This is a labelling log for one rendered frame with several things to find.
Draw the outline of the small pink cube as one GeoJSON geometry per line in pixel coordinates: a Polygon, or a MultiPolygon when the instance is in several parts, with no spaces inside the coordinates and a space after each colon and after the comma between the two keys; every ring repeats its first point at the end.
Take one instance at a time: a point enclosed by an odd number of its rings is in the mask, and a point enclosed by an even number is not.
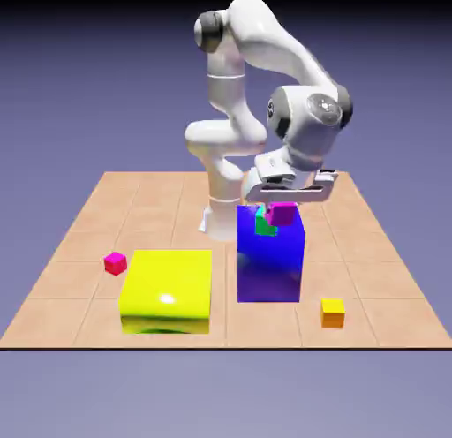
{"type": "Polygon", "coordinates": [[[127,259],[122,253],[113,252],[103,258],[105,271],[118,276],[127,269],[127,259]]]}

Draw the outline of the large yellow box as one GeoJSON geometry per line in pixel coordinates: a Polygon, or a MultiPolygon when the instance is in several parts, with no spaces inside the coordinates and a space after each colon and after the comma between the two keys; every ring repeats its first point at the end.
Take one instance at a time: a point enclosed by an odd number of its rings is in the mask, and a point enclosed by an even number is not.
{"type": "Polygon", "coordinates": [[[127,334],[206,334],[212,289],[210,250],[137,250],[118,300],[127,334]]]}

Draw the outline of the small magenta cube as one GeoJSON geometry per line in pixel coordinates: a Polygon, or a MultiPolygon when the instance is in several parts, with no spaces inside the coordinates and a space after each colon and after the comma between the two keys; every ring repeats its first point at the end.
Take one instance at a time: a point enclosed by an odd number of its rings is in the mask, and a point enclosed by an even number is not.
{"type": "Polygon", "coordinates": [[[270,226],[283,227],[292,224],[298,204],[295,202],[272,202],[268,205],[265,218],[270,226]]]}

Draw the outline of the small orange cube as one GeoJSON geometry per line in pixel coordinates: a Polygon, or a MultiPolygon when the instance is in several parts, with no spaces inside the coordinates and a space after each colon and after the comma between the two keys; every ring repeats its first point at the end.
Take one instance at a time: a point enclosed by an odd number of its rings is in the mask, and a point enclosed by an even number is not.
{"type": "Polygon", "coordinates": [[[340,298],[320,301],[320,323],[324,329],[341,329],[345,321],[345,308],[340,298]]]}

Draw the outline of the large blue box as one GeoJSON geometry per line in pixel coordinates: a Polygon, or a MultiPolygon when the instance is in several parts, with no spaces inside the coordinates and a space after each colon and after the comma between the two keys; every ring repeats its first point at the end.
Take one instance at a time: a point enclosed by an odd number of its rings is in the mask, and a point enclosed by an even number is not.
{"type": "Polygon", "coordinates": [[[298,209],[292,224],[270,237],[255,233],[258,206],[237,207],[237,301],[297,303],[305,254],[298,209]]]}

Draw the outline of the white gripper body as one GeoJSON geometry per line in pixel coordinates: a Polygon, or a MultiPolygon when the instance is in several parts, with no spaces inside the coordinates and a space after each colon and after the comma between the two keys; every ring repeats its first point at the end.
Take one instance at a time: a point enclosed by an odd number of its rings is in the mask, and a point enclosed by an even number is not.
{"type": "Polygon", "coordinates": [[[250,203],[322,202],[330,197],[335,181],[339,175],[337,170],[317,170],[313,173],[313,181],[308,186],[295,187],[292,181],[282,177],[262,180],[256,168],[252,168],[242,185],[242,197],[250,203]]]}

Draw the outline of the small green cube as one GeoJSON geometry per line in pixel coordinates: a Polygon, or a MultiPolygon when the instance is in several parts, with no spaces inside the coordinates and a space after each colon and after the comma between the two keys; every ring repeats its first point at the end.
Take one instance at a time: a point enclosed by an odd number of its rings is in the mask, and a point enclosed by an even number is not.
{"type": "Polygon", "coordinates": [[[266,207],[264,205],[258,206],[255,214],[255,233],[261,236],[275,237],[277,231],[277,227],[270,225],[267,221],[266,207]]]}

